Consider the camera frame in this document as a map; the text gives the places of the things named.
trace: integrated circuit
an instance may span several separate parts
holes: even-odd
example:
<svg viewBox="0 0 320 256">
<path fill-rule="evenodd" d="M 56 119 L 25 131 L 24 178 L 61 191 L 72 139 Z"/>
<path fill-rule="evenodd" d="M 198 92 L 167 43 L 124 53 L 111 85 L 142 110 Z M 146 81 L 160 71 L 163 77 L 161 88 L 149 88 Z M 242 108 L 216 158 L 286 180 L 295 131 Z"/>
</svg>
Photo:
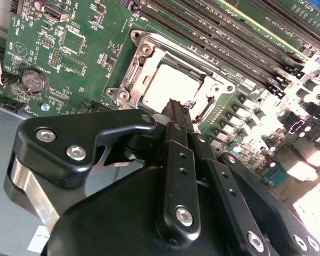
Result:
<svg viewBox="0 0 320 256">
<path fill-rule="evenodd" d="M 105 5 L 99 4 L 97 6 L 97 12 L 100 13 L 101 15 L 104 15 L 105 11 L 106 11 L 106 6 Z"/>
<path fill-rule="evenodd" d="M 68 49 L 70 52 L 79 55 L 82 52 L 82 48 L 84 46 L 85 37 L 67 29 L 64 32 L 63 39 L 61 45 L 63 48 Z"/>
</svg>

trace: silver screw head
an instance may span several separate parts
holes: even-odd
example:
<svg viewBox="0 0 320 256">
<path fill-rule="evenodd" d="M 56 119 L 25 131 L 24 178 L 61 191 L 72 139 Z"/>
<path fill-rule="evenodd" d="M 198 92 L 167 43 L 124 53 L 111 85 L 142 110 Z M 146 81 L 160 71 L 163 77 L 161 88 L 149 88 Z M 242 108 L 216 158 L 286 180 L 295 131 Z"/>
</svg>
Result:
<svg viewBox="0 0 320 256">
<path fill-rule="evenodd" d="M 46 104 L 46 103 L 41 104 L 41 110 L 42 111 L 49 111 L 50 110 L 50 105 Z"/>
<path fill-rule="evenodd" d="M 250 242 L 250 244 L 258 251 L 258 252 L 264 252 L 265 246 L 262 242 L 262 240 L 256 235 L 255 233 L 249 231 L 247 234 L 247 238 Z"/>
<path fill-rule="evenodd" d="M 303 251 L 307 251 L 307 245 L 306 243 L 297 235 L 293 235 L 294 240 L 296 242 L 296 244 L 303 250 Z"/>
<path fill-rule="evenodd" d="M 151 54 L 151 47 L 148 44 L 144 44 L 141 46 L 141 52 L 144 55 L 149 56 Z"/>
<path fill-rule="evenodd" d="M 177 219 L 184 226 L 189 227 L 193 224 L 193 217 L 188 209 L 184 207 L 178 207 L 175 211 L 175 214 L 177 216 Z"/>
<path fill-rule="evenodd" d="M 205 142 L 205 138 L 203 136 L 201 136 L 200 134 L 197 136 L 198 140 L 200 140 L 201 142 Z"/>
<path fill-rule="evenodd" d="M 68 157 L 75 161 L 81 161 L 86 157 L 85 150 L 79 146 L 68 147 L 66 150 L 66 154 Z"/>
<path fill-rule="evenodd" d="M 317 252 L 320 251 L 320 246 L 313 238 L 311 238 L 310 236 L 307 236 L 307 241 L 309 242 L 310 246 L 314 248 L 315 251 Z"/>
<path fill-rule="evenodd" d="M 151 123 L 151 119 L 150 119 L 150 116 L 146 115 L 146 114 L 142 114 L 141 115 L 142 119 L 144 121 L 146 121 L 147 123 Z"/>
<path fill-rule="evenodd" d="M 236 160 L 232 156 L 228 156 L 228 159 L 231 163 L 235 164 Z"/>
<path fill-rule="evenodd" d="M 41 129 L 36 132 L 36 137 L 42 142 L 52 142 L 56 139 L 53 131 L 48 129 Z"/>
<path fill-rule="evenodd" d="M 127 101 L 129 98 L 129 93 L 127 92 L 120 92 L 118 97 L 123 100 L 123 101 Z"/>
</svg>

